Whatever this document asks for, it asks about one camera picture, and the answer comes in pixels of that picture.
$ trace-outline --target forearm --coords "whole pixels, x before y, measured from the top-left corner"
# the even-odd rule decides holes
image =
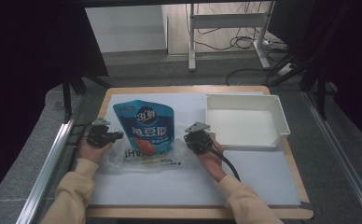
[[[218,185],[226,198],[225,206],[232,211],[237,223],[283,223],[254,192],[234,176],[225,176]]]
[[[94,162],[78,159],[76,170],[60,182],[55,201],[41,223],[85,223],[85,209],[91,199],[97,167]]]

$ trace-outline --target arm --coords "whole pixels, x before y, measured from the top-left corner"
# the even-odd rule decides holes
[[[85,223],[85,209],[91,200],[97,163],[111,147],[112,144],[107,144],[94,148],[86,142],[86,137],[81,139],[76,170],[67,173],[60,182],[55,201],[41,223]]]
[[[214,147],[221,153],[224,151],[218,142],[215,142]],[[242,184],[234,176],[225,174],[219,157],[211,152],[198,157],[202,166],[219,183],[218,188],[227,200],[225,207],[233,213],[237,223],[283,223],[249,185]]]

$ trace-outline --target table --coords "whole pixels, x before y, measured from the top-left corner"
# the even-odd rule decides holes
[[[178,93],[178,92],[236,92],[236,91],[261,91],[269,95],[268,88],[263,86],[192,86],[192,87],[145,87],[145,88],[113,88],[107,91],[99,117],[104,117],[109,100],[113,94],[134,93]],[[309,197],[300,178],[297,164],[292,155],[291,148],[286,139],[282,142],[291,174],[294,178],[301,206],[297,208],[276,207],[272,211],[279,218],[309,219],[313,217],[313,210],[309,209]],[[124,217],[124,218],[209,218],[232,219],[232,213],[225,207],[193,207],[193,208],[169,208],[169,207],[93,207],[87,209],[87,217]]]

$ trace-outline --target hand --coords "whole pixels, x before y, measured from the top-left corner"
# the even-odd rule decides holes
[[[217,142],[214,141],[213,150],[219,150],[220,153],[224,152],[224,148]],[[212,152],[207,151],[203,154],[198,155],[202,166],[210,173],[213,179],[219,183],[222,178],[225,177],[225,172],[222,170],[222,160],[214,155]]]
[[[99,163],[103,155],[108,149],[112,147],[113,144],[114,143],[108,143],[102,148],[97,148],[89,145],[89,143],[87,142],[87,137],[82,137],[81,141],[79,142],[78,157],[81,159],[86,159],[88,161]]]

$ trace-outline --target metal frame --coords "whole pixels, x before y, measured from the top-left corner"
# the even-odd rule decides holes
[[[329,144],[330,149],[333,152],[333,155],[335,156],[336,160],[339,163],[339,166],[344,172],[344,175],[346,176],[347,180],[349,181],[350,186],[352,187],[353,191],[355,192],[355,195],[357,199],[360,201],[362,205],[362,180],[359,177],[358,173],[356,172],[353,165],[350,163],[349,159],[347,158],[347,155],[344,153],[344,150],[339,143],[338,139],[336,138],[335,134],[332,132],[329,124],[323,120],[320,116],[320,114],[315,109],[315,101],[314,98],[311,96],[311,94],[303,91],[302,96],[305,99],[306,103],[308,104],[308,107],[310,107],[310,110],[313,114],[313,117],[315,121],[317,122],[320,130],[323,132],[324,137],[327,139],[327,142]]]
[[[47,159],[45,160],[45,163],[42,166],[41,171],[39,172],[38,178],[35,181],[35,184],[30,192],[29,197],[26,200],[26,203],[24,204],[23,209],[21,210],[18,221],[16,223],[30,223],[33,220],[36,209],[39,205],[39,202],[41,201],[42,195],[53,173],[53,169],[56,166],[60,155],[62,154],[68,134],[71,132],[71,128],[74,125],[82,99],[83,96],[81,95],[78,95],[75,99],[73,105],[73,111],[75,111],[75,113],[71,116],[70,120],[67,123],[62,124],[62,127],[60,128],[55,138],[55,141],[53,142]]]
[[[263,53],[262,41],[268,28],[273,5],[274,2],[271,2],[265,13],[194,15],[194,4],[190,4],[189,71],[196,70],[195,29],[238,27],[261,27],[258,39],[254,40],[253,44],[263,69],[270,69],[269,62]]]

